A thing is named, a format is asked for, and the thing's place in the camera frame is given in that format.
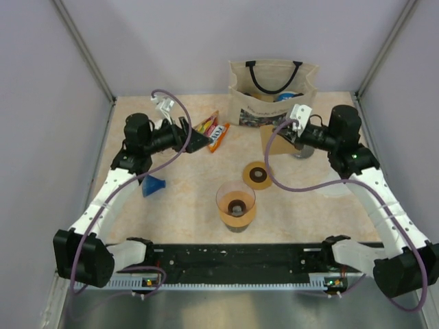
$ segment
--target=canvas bag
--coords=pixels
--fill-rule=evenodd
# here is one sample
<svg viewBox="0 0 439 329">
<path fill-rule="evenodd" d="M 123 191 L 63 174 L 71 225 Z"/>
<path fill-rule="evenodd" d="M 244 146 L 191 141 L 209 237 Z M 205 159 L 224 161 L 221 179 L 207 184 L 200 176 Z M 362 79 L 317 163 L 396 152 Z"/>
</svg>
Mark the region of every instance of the canvas bag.
<svg viewBox="0 0 439 329">
<path fill-rule="evenodd" d="M 276 125 L 295 104 L 312 106 L 313 85 L 319 66 L 291 60 L 230 62 L 228 121 L 235 125 Z M 250 94 L 274 95 L 283 91 L 302 93 L 278 102 L 261 101 Z"/>
</svg>

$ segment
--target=red and yellow package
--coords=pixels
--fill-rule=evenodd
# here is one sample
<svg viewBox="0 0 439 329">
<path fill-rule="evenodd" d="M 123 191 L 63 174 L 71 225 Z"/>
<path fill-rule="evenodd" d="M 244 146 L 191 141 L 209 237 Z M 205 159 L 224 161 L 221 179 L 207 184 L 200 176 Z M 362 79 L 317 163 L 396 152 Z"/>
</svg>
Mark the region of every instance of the red and yellow package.
<svg viewBox="0 0 439 329">
<path fill-rule="evenodd" d="M 209 118 L 197 124 L 194 129 L 201 134 L 207 135 L 207 131 L 212 125 L 218 125 L 218 113 L 219 111 L 215 111 Z"/>
<path fill-rule="evenodd" d="M 224 125 L 211 125 L 207 132 L 207 136 L 209 136 L 212 140 L 212 143 L 208 145 L 208 148 L 211 152 L 215 152 L 215 150 L 221 145 L 221 142 L 224 136 L 227 134 L 228 128 L 230 127 L 229 123 Z"/>
</svg>

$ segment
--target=wooden tabletop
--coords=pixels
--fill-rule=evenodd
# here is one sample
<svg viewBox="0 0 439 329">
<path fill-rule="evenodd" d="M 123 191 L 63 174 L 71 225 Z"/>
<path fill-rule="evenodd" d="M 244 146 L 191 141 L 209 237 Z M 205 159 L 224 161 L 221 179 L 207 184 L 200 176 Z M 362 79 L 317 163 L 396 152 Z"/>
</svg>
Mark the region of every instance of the wooden tabletop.
<svg viewBox="0 0 439 329">
<path fill-rule="evenodd" d="M 194 125 L 215 110 L 219 110 L 220 123 L 226 121 L 228 95 L 183 95 L 180 99 Z M 332 107 L 339 104 L 352 105 L 350 94 L 318 93 L 313 113 L 320 114 L 327 123 Z M 172 112 L 174 117 L 183 115 L 177 107 Z M 104 183 L 111 161 L 120 150 L 126 117 L 136 112 L 159 119 L 149 96 L 118 98 L 95 192 Z M 168 150 L 153 155 L 153 167 L 174 154 Z M 253 161 L 263 161 L 259 130 L 232 125 L 214 154 L 207 148 L 183 154 L 153 174 L 166 180 L 165 189 L 144 198 L 139 187 L 123 207 L 107 243 L 122 242 L 131 236 L 154 243 L 316 242 L 339 234 L 357 241 L 379 240 L 368 215 L 351 193 L 339 197 L 328 196 L 336 190 L 290 193 L 275 185 L 256 191 L 254 221 L 243 232 L 231 232 L 220 219 L 215 195 L 224 182 L 240 180 L 244 167 Z M 289 154 L 271 156 L 270 166 L 280 182 L 294 187 L 318 184 L 332 170 L 327 155 L 319 150 L 306 160 Z"/>
</svg>

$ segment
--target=black and white robotic arm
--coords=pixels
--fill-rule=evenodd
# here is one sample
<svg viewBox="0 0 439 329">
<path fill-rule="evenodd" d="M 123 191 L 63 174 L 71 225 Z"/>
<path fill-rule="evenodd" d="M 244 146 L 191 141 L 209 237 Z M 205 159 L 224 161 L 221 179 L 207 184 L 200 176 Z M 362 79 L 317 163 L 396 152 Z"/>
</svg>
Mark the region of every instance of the black and white robotic arm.
<svg viewBox="0 0 439 329">
<path fill-rule="evenodd" d="M 104 207 L 104 211 L 82 246 L 75 273 L 76 281 L 104 287 L 115 272 L 142 263 L 153 252 L 152 243 L 145 239 L 131 238 L 117 245 L 107 245 L 106 240 L 123 205 L 141 184 L 135 177 L 150 170 L 151 155 L 170 148 L 181 150 L 192 127 L 183 117 L 179 121 L 180 127 L 167 116 L 161 121 L 160 127 L 156 128 L 143 113 L 132 114 L 126 119 L 122 148 L 115 156 L 102 188 L 82 216 L 68 230 L 59 230 L 54 237 L 56 265 L 60 277 L 70 278 L 80 240 L 101 207 Z M 193 153 L 209 143 L 208 137 L 192 130 L 185 151 Z M 108 196 L 128 181 L 131 183 L 106 204 Z"/>
<path fill-rule="evenodd" d="M 282 129 L 279 135 L 298 149 L 309 145 L 327 151 L 331 167 L 343 180 L 349 179 L 372 187 L 420 254 L 427 270 L 428 285 L 435 283 L 439 276 L 439 244 L 432 244 L 407 216 L 390 190 L 378 160 L 369 148 L 359 143 L 361 119 L 357 110 L 352 106 L 334 107 L 328 126 L 313 125 L 310 116 L 309 106 L 294 106 L 287 114 L 287 119 L 295 121 Z M 346 186 L 368 213 L 384 248 L 367 247 L 347 236 L 332 236 L 324 242 L 332 251 L 329 258 L 333 257 L 332 261 L 374 278 L 388 297 L 421 288 L 420 267 L 391 216 L 366 188 L 359 184 Z"/>
</svg>

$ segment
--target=blue funnel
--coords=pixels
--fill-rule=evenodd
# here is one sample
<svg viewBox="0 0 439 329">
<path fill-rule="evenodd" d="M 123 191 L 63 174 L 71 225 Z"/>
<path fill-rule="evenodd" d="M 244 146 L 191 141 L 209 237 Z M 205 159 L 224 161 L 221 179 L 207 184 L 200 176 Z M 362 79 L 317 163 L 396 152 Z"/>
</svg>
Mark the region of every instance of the blue funnel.
<svg viewBox="0 0 439 329">
<path fill-rule="evenodd" d="M 143 197 L 147 197 L 148 195 L 151 195 L 152 193 L 157 192 L 161 188 L 165 187 L 166 181 L 148 175 L 142 183 Z"/>
</svg>

